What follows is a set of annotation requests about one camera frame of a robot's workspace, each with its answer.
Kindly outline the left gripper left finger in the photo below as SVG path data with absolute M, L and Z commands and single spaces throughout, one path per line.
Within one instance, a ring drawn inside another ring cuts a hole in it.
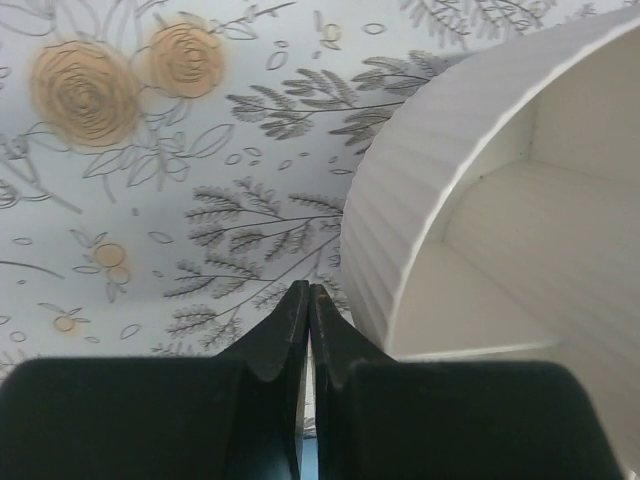
M 213 357 L 44 358 L 1 387 L 5 479 L 297 479 L 309 285 Z

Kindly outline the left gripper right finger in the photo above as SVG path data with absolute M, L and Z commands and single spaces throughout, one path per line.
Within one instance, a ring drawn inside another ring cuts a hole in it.
M 547 361 L 392 359 L 310 288 L 323 479 L 619 479 L 583 387 Z

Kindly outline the white round divided organizer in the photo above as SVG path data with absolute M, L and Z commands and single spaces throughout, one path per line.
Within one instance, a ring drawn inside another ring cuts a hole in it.
M 356 327 L 401 360 L 555 360 L 639 468 L 639 9 L 476 53 L 367 150 L 341 226 Z

